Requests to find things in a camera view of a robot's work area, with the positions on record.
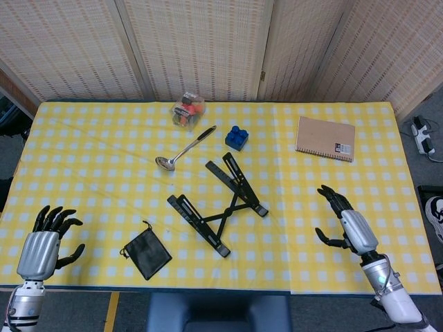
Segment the robotic hand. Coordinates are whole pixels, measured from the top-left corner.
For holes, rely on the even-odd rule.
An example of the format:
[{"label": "robotic hand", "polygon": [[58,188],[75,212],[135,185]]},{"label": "robotic hand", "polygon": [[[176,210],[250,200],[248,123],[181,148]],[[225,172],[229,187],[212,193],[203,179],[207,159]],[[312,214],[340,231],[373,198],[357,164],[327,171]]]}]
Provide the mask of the robotic hand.
[{"label": "robotic hand", "polygon": [[379,242],[365,218],[333,189],[322,185],[317,191],[329,201],[345,231],[343,240],[328,239],[320,228],[316,228],[317,236],[328,246],[349,248],[361,257],[360,266],[376,293],[371,304],[385,311],[397,326],[414,331],[435,331],[409,297],[399,280],[400,274],[394,272],[388,256],[376,251]]},{"label": "robotic hand", "polygon": [[58,259],[62,237],[72,225],[83,223],[76,218],[64,220],[75,210],[63,211],[61,206],[48,213],[49,210],[47,205],[40,211],[33,231],[26,237],[17,267],[17,273],[25,282],[12,292],[2,332],[34,331],[46,292],[43,281],[49,279],[55,269],[73,263],[84,250],[82,243],[71,256]]}]

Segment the notebook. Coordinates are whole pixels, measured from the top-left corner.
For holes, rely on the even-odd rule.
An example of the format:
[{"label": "notebook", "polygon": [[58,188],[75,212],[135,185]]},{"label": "notebook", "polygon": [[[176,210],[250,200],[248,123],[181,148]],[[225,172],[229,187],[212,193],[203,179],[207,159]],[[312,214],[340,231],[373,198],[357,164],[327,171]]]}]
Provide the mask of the notebook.
[{"label": "notebook", "polygon": [[344,123],[315,120],[300,116],[296,150],[308,154],[354,160],[355,127]]}]

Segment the silver robotic hand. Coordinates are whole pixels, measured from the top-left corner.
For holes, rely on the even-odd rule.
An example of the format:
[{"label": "silver robotic hand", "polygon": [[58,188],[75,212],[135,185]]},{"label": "silver robotic hand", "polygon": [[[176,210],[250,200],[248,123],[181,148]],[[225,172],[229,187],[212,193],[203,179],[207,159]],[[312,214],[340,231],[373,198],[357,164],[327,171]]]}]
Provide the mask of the silver robotic hand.
[{"label": "silver robotic hand", "polygon": [[317,236],[328,246],[349,248],[361,257],[360,266],[376,294],[371,304],[386,312],[398,326],[435,331],[404,289],[389,257],[376,251],[379,242],[361,213],[354,211],[349,201],[333,189],[322,185],[317,191],[329,201],[344,229],[343,239],[329,239],[320,228],[315,229]]},{"label": "silver robotic hand", "polygon": [[58,258],[64,234],[72,225],[80,226],[83,223],[76,218],[65,220],[75,210],[63,210],[61,206],[49,210],[47,205],[40,211],[33,231],[26,237],[17,267],[17,273],[25,282],[11,294],[2,332],[34,331],[45,296],[43,281],[51,277],[55,269],[73,263],[84,250],[82,243],[71,256]]}]

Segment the blue lego brick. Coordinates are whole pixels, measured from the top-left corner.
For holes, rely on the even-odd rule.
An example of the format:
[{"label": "blue lego brick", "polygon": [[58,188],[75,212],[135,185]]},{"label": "blue lego brick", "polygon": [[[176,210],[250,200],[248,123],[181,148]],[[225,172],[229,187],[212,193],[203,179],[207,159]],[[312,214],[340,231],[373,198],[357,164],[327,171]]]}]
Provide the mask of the blue lego brick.
[{"label": "blue lego brick", "polygon": [[244,146],[244,143],[248,140],[249,134],[246,130],[240,129],[238,126],[234,126],[229,132],[224,142],[229,147],[240,151]]}]

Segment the spoon handle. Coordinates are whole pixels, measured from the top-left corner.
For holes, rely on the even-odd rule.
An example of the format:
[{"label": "spoon handle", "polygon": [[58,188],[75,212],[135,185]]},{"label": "spoon handle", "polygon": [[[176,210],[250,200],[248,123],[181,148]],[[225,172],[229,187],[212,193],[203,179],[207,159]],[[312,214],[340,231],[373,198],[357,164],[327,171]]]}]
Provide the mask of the spoon handle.
[{"label": "spoon handle", "polygon": [[175,163],[175,161],[180,158],[182,155],[184,155],[186,152],[188,152],[190,149],[192,149],[195,145],[199,144],[202,140],[207,138],[214,130],[216,130],[217,126],[212,126],[211,128],[208,128],[205,130],[197,139],[189,144],[187,147],[185,147],[179,154],[175,156],[174,159],[172,159],[172,162]]}]

